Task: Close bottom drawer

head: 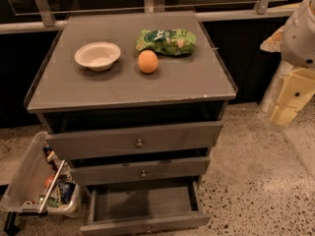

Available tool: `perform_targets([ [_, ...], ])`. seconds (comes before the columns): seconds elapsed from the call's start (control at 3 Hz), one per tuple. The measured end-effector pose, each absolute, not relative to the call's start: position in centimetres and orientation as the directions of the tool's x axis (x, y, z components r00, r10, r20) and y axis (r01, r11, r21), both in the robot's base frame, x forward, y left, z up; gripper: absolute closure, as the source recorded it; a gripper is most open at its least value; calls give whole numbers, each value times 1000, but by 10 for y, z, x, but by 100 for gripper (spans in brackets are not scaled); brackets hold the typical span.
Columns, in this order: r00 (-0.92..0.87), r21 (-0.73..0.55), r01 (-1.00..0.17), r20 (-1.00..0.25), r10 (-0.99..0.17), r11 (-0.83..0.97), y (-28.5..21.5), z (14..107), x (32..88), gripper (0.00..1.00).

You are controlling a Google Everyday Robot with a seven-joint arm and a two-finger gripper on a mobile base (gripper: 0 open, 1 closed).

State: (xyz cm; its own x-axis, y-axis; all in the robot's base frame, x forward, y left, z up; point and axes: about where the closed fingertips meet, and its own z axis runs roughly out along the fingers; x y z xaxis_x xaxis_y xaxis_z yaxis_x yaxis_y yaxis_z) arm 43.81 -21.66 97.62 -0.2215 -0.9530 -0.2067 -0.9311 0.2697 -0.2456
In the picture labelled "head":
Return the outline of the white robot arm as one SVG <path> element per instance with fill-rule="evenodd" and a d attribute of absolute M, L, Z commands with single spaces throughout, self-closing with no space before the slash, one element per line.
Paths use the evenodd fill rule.
<path fill-rule="evenodd" d="M 282 59 L 292 66 L 270 122 L 286 126 L 315 94 L 315 0 L 303 0 L 283 27 Z"/>

